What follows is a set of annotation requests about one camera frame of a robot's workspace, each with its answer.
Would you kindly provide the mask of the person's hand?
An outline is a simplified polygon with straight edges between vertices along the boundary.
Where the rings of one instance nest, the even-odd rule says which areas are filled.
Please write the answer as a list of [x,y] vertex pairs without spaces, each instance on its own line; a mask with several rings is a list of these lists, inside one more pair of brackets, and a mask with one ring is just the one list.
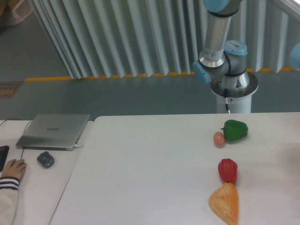
[[15,178],[20,180],[26,171],[27,164],[24,159],[12,159],[7,162],[1,174],[1,178]]

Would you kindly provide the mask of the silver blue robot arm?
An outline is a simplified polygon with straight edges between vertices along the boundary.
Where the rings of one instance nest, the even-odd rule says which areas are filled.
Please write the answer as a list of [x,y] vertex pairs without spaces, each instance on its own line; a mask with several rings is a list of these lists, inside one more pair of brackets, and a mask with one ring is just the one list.
[[298,0],[205,0],[208,27],[198,60],[197,78],[209,83],[233,72],[229,55],[247,64],[242,71],[267,66],[300,68]]

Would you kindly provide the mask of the striped cuff sleeve forearm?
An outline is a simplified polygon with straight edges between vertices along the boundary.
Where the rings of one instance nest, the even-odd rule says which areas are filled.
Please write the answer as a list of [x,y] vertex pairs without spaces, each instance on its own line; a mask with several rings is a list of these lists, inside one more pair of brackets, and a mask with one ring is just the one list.
[[0,179],[0,224],[11,225],[18,203],[19,179],[4,177]]

